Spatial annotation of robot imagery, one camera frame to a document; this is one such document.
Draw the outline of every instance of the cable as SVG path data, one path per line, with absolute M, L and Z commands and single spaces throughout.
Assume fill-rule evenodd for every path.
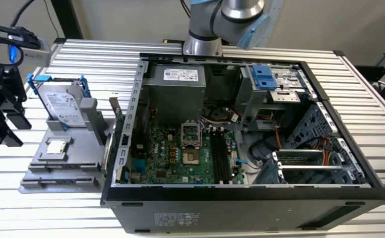
M 9 25 L 10 27 L 15 26 L 22 12 L 26 10 L 26 8 L 27 8 L 29 5 L 33 3 L 33 1 L 34 1 L 34 0 L 27 0 L 27 2 L 23 4 L 23 6 L 21 6 L 21 8 L 19 8 L 19 10 L 17 11 L 15 16 L 14 16 L 14 18 L 13 18 L 13 21 L 11 21 L 11 23 L 10 23 L 10 25 Z
M 249 156 L 255 160 L 255 161 L 265 161 L 265 160 L 267 160 L 267 158 L 266 157 L 263 157 L 263 158 L 259 158 L 259 157 L 257 157 L 254 154 L 253 154 L 253 147 L 255 147 L 259 143 L 263 143 L 265 144 L 265 146 L 266 146 L 266 148 L 269 149 L 269 150 L 271 150 L 271 151 L 275 151 L 277 150 L 277 148 L 275 147 L 273 147 L 271 145 L 269 145 L 267 143 L 266 143 L 266 136 L 267 136 L 267 134 L 270 134 L 271 132 L 269 132 L 269 133 L 266 133 L 266 134 L 262 134 L 262 138 L 261 139 L 258 139 L 258 140 L 255 140 L 251 144 L 250 144 L 250 146 L 247 147 L 247 154 L 249 154 Z
M 319 136 L 313 137 L 310 139 L 307 139 L 305 142 L 302 142 L 299 145 L 297 145 L 295 149 L 301 149 L 305 147 L 305 145 L 307 145 L 307 143 L 310 143 L 313 140 L 319 139 Z
M 254 169 L 254 170 L 258 170 L 258 168 L 254 167 L 254 166 L 251 166 L 249 163 L 241 163 L 241 164 L 249 166 L 249 167 L 250 167 L 251 169 Z
M 183 1 L 183 0 L 179 0 L 179 2 L 181 2 L 181 5 L 182 5 L 185 14 L 186 14 L 186 16 L 187 16 L 187 18 L 189 18 L 191 11 L 189 10 L 189 8 L 187 8 L 187 6 L 186 6 L 185 1 Z
M 47 14 L 49 21 L 51 22 L 51 25 L 53 25 L 53 28 L 54 28 L 54 31 L 55 31 L 57 38 L 59 38 L 58 31 L 57 31 L 57 28 L 55 28 L 54 23 L 53 23 L 53 20 L 51 20 L 51 16 L 49 15 L 47 4 L 46 4 L 46 1 L 45 1 L 45 0 L 43 0 L 43 4 L 45 4 L 45 9 L 46 9 L 46 14 Z
M 207 119 L 205 116 L 201 115 L 201 118 L 207 122 L 207 123 L 211 123 L 211 124 L 223 124 L 223 123 L 227 123 L 230 122 L 229 120 L 211 120 L 211 119 Z
M 278 149 L 282 149 L 281 140 L 279 140 L 279 134 L 278 134 L 278 125 L 279 125 L 279 120 L 277 121 L 277 125 L 274 126 L 274 137 L 275 137 L 275 140 L 277 140 Z

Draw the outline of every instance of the case label sticker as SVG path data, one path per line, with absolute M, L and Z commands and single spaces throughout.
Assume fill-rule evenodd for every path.
M 67 126 L 85 126 L 74 97 L 67 93 L 54 92 L 46 92 L 45 96 L 58 121 Z
M 198 222 L 199 212 L 161 212 L 154 213 L 155 226 L 171 227 L 171 226 L 195 226 Z
M 198 70 L 166 68 L 163 80 L 198 82 Z

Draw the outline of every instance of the blue tab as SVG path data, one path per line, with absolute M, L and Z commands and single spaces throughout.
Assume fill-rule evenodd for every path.
M 253 65 L 251 75 L 255 80 L 255 88 L 263 90 L 274 90 L 278 84 L 273 78 L 271 70 L 266 65 Z
M 79 82 L 81 82 L 82 88 L 83 88 L 83 96 L 87 97 L 87 98 L 90 98 L 90 97 L 91 97 L 91 93 L 90 93 L 90 91 L 89 91 L 87 81 L 86 81 L 86 79 L 83 78 L 83 75 L 81 75 Z
M 51 76 L 49 75 L 38 75 L 34 78 L 34 81 L 37 82 L 49 82 L 49 80 L 51 80 Z
M 238 162 L 238 163 L 241 163 L 241 164 L 247 164 L 246 160 L 241 160 L 241 159 L 238 159 L 238 158 L 234 159 L 234 162 Z

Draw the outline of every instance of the aluminum extrusion table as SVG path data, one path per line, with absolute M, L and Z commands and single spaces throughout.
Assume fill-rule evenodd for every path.
M 34 75 L 78 78 L 85 75 L 91 96 L 103 117 L 111 117 L 106 99 L 118 97 L 122 109 L 130 96 L 138 53 L 179 54 L 178 44 L 118 43 L 66 40 L 51 47 L 47 68 Z M 346 128 L 385 184 L 385 101 L 347 59 L 331 51 L 254 48 L 250 51 L 223 47 L 226 57 L 302 60 L 307 63 Z M 99 193 L 19 194 L 18 183 L 46 130 L 46 112 L 27 91 L 23 106 L 31 130 L 10 128 L 23 141 L 22 147 L 0 145 L 0 236 L 134 236 L 126 235 L 109 209 L 99 208 Z M 179 234 L 151 235 L 177 237 Z M 183 234 L 183 237 L 325 237 L 385 238 L 385 205 L 326 232 Z

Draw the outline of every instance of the black cable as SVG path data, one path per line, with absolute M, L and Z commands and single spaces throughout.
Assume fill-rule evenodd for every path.
M 182 5 L 185 14 L 186 14 L 186 16 L 187 16 L 187 18 L 189 18 L 189 17 L 190 17 L 190 10 L 187 9 L 187 6 L 186 6 L 183 0 L 179 0 L 179 2 L 181 2 L 181 5 Z
M 241 163 L 242 165 L 247 165 L 251 169 L 257 170 L 257 167 L 253 167 L 249 163 Z
M 53 20 L 51 20 L 51 16 L 49 15 L 47 4 L 46 4 L 46 1 L 45 1 L 45 0 L 43 0 L 43 4 L 45 4 L 45 9 L 46 9 L 46 14 L 47 14 L 49 21 L 51 22 L 51 25 L 53 25 L 53 28 L 54 28 L 54 31 L 55 31 L 57 38 L 59 38 L 58 31 L 57 31 L 57 28 L 55 28 L 54 23 L 53 23 Z
M 318 138 L 319 138 L 319 136 L 307 139 L 305 142 L 302 142 L 299 145 L 297 145 L 295 149 L 303 148 L 305 145 L 307 145 L 313 140 L 317 140 Z
M 191 11 L 190 11 L 190 9 L 187 8 L 187 5 L 186 5 L 186 3 L 185 3 L 185 0 L 181 0 L 181 2 L 182 2 L 183 6 L 185 6 L 185 8 L 186 8 L 187 13 L 190 14 Z
M 250 144 L 250 146 L 247 147 L 247 154 L 249 154 L 249 156 L 250 156 L 255 161 L 266 161 L 266 160 L 267 160 L 266 157 L 259 158 L 259 157 L 257 157 L 257 156 L 253 154 L 253 147 L 255 147 L 259 143 L 263 143 L 265 147 L 266 147 L 269 150 L 271 150 L 271 151 L 275 151 L 275 150 L 277 150 L 275 147 L 273 147 L 271 145 L 269 145 L 269 144 L 266 143 L 266 139 L 267 139 L 266 136 L 267 136 L 267 134 L 271 134 L 271 133 L 273 133 L 273 131 L 269 132 L 269 133 L 266 133 L 266 134 L 263 134 L 263 135 L 262 135 L 262 138 L 258 139 L 258 140 L 255 140 L 255 141 Z
M 23 6 L 21 6 L 18 12 L 15 13 L 15 16 L 13 18 L 13 21 L 10 23 L 10 27 L 15 26 L 17 22 L 18 22 L 18 19 L 19 19 L 19 16 L 22 14 L 22 12 L 26 10 L 26 8 L 29 7 L 29 5 L 33 3 L 34 0 L 27 0 L 27 2 L 23 4 Z

